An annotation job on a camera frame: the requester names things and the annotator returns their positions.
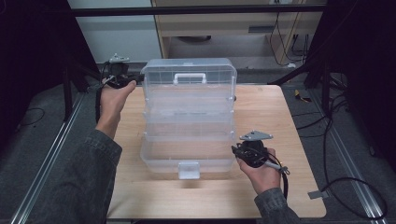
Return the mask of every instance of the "person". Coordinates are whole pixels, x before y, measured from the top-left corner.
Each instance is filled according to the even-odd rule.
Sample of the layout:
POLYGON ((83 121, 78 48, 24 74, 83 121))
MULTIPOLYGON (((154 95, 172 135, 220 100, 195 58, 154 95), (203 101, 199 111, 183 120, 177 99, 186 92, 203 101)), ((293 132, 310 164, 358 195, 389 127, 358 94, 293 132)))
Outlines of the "person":
MULTIPOLYGON (((267 148, 275 156, 273 148, 267 148)), ((241 159, 236 158, 240 169, 249 178, 257 197, 254 199, 263 223, 300 223, 299 217, 288 207, 282 189, 280 188, 280 172, 272 167, 263 165, 258 168, 248 166, 241 159)))
MULTIPOLYGON (((113 89, 104 86, 101 116, 95 130, 88 134, 64 167, 59 182, 40 209, 35 223, 106 223, 122 148, 114 141, 120 112, 134 91, 136 82, 113 89)), ((252 168, 237 159, 258 196, 254 199, 265 223, 298 223, 280 189, 280 173, 266 165, 252 168)))

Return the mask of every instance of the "wooden table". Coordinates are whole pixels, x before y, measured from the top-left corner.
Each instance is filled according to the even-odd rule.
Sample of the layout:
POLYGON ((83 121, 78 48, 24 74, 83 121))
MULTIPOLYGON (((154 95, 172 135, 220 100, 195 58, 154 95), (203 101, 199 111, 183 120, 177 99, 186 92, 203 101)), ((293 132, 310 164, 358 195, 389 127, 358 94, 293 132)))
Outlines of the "wooden table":
MULTIPOLYGON (((290 169, 288 203, 299 217, 323 217, 321 199, 282 90, 278 86, 237 85, 234 120, 237 136, 258 130, 290 169)), ((256 193, 238 164, 222 174, 201 174, 199 180, 178 180, 177 174, 154 174, 140 159, 145 130, 143 89, 137 87, 122 111, 116 142, 122 148, 108 218, 256 218, 256 193)))

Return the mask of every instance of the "aluminum rail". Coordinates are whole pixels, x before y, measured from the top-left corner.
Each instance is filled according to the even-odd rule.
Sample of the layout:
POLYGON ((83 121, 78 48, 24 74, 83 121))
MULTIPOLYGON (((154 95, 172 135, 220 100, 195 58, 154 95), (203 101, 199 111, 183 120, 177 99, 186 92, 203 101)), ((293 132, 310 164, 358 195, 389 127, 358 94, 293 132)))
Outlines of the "aluminum rail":
POLYGON ((316 12, 324 11, 326 4, 293 5, 240 5, 240 6, 193 6, 193 7, 114 7, 114 8, 72 8, 71 10, 45 10, 46 15, 73 17, 110 17, 178 14, 223 14, 263 12, 316 12))
POLYGON ((64 124, 62 125, 61 130, 58 132, 58 135, 56 136, 52 144, 52 147, 50 148, 49 153, 47 154, 46 159, 44 159, 40 167, 40 170, 35 176, 35 180, 30 186, 25 197, 23 198, 23 201, 21 202, 17 211, 14 213, 14 216, 12 217, 10 223, 22 224, 27 221, 27 218, 29 217, 32 208, 35 205, 35 201, 37 200, 38 195, 40 194, 44 184, 46 183, 47 177, 50 174, 52 166, 56 162, 58 154, 61 151, 62 146, 64 145, 64 141, 67 135, 69 134, 74 121, 76 120, 76 116, 78 114, 83 99, 84 99, 84 93, 80 93, 74 105, 75 108, 74 112, 72 113, 70 119, 64 122, 64 124))

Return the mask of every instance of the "black cord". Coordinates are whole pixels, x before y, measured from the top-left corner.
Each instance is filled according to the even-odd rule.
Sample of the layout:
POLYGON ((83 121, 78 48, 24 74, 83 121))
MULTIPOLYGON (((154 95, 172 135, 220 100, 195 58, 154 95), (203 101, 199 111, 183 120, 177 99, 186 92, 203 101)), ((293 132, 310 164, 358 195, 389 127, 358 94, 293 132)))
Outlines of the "black cord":
POLYGON ((21 126, 28 126, 28 125, 35 124, 35 123, 39 122, 40 120, 42 120, 44 118, 44 115, 46 114, 46 111, 44 111, 44 109, 42 109, 42 108, 34 107, 34 108, 29 108, 26 111, 30 111, 30 110, 40 110, 41 111, 40 118, 36 119, 35 121, 29 122, 29 123, 22 123, 21 126))
POLYGON ((335 97, 335 98, 332 100, 332 104, 331 104, 331 113, 329 113, 329 115, 330 115, 330 116, 329 116, 329 121, 328 121, 328 123, 327 123, 327 125, 326 125, 326 129, 325 129, 325 132, 324 132, 324 135, 323 135, 323 169, 324 169, 324 175, 325 175, 325 179, 326 179, 326 186, 325 186, 324 188, 322 188, 322 191, 324 191, 324 190, 326 190, 326 189, 329 189, 329 190, 331 191, 331 193, 332 193, 332 196, 335 198, 335 200, 336 200, 337 202, 339 202, 341 205, 343 205, 348 211, 350 211, 350 212, 353 213, 354 215, 356 215, 356 216, 358 216, 358 217, 361 217, 361 218, 364 218, 364 219, 368 219, 368 220, 379 220, 379 219, 384 218, 384 217, 388 214, 388 205, 387 205, 387 202, 385 201, 385 199, 382 197, 382 195, 380 194, 380 192, 379 192, 376 188, 374 188, 372 185, 368 184, 367 182, 365 182, 365 181, 363 181, 363 180, 360 180, 360 179, 358 179, 358 178, 354 178, 354 177, 340 177, 340 178, 334 179, 333 181, 330 181, 330 180, 329 180, 329 174, 328 174, 328 170, 327 170, 327 156, 326 156, 326 155, 327 155, 327 152, 326 152, 326 151, 327 151, 327 148, 326 148, 327 134, 328 134, 329 130, 330 130, 331 127, 332 127, 332 123, 333 123, 333 121, 332 121, 332 114, 333 114, 335 111, 338 111, 343 105, 346 105, 346 102, 347 102, 346 100, 341 101, 341 102, 339 102, 338 104, 334 105, 335 100, 336 100, 337 98, 341 97, 341 96, 344 96, 344 94, 342 93, 342 94, 338 95, 337 97, 335 97), (366 215, 360 214, 360 213, 357 212, 356 210, 354 210, 354 209, 352 209, 351 207, 347 206, 347 205, 335 194, 334 190, 332 189, 332 185, 333 185, 334 183, 341 182, 341 181, 357 181, 357 182, 360 182, 360 183, 362 183, 362 184, 368 186, 372 191, 375 192, 376 195, 379 196, 379 198, 381 199, 381 201, 382 201, 382 203, 383 203, 383 213, 382 213, 382 215, 381 215, 380 217, 368 217, 368 216, 366 216, 366 215))
POLYGON ((296 115, 291 115, 291 116, 292 117, 298 117, 298 116, 312 115, 312 114, 320 114, 320 112, 308 112, 308 113, 296 114, 296 115))
MULTIPOLYGON (((277 28, 277 32, 278 32, 278 34, 279 34, 279 39, 280 39, 280 42, 281 42, 282 47, 283 47, 283 53, 285 54, 285 56, 286 56, 292 63, 299 62, 300 60, 293 60, 293 59, 291 59, 291 58, 289 57, 288 53, 286 52, 286 47, 285 47, 285 44, 284 44, 284 42, 283 42, 282 35, 281 35, 281 33, 280 33, 280 30, 279 30, 279 22, 278 22, 278 21, 279 21, 279 12, 276 13, 276 21, 275 21, 275 24, 274 24, 274 29, 273 29, 273 31, 271 32, 271 35, 270 35, 270 47, 271 47, 271 50, 272 50, 274 56, 276 55, 276 53, 275 53, 274 48, 273 48, 273 45, 272 45, 272 37, 273 37, 273 35, 274 35, 275 29, 277 28)), ((276 57, 275 57, 275 61, 276 61, 276 63, 277 63, 278 65, 281 65, 281 66, 287 65, 286 63, 283 64, 283 63, 278 62, 276 57)))

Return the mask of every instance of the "black curtain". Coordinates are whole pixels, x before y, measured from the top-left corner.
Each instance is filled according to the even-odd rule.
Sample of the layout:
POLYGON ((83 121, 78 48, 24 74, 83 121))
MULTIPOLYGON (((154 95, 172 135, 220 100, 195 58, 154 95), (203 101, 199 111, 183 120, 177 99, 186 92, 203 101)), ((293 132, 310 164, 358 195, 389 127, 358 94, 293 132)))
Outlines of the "black curtain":
MULTIPOLYGON (((332 0, 329 3, 344 10, 324 14, 310 53, 326 49, 322 55, 328 60, 330 71, 346 75, 347 98, 357 112, 357 120, 361 121, 378 155, 386 158, 396 171, 394 1, 332 0), (326 42, 334 30, 331 40, 326 42)), ((313 66, 309 71, 308 86, 321 81, 322 74, 318 72, 321 66, 313 66)))
POLYGON ((33 96, 61 84, 66 66, 79 91, 88 84, 74 65, 98 73, 76 19, 46 16, 43 11, 49 8, 70 6, 66 0, 13 0, 0 4, 1 152, 33 96))

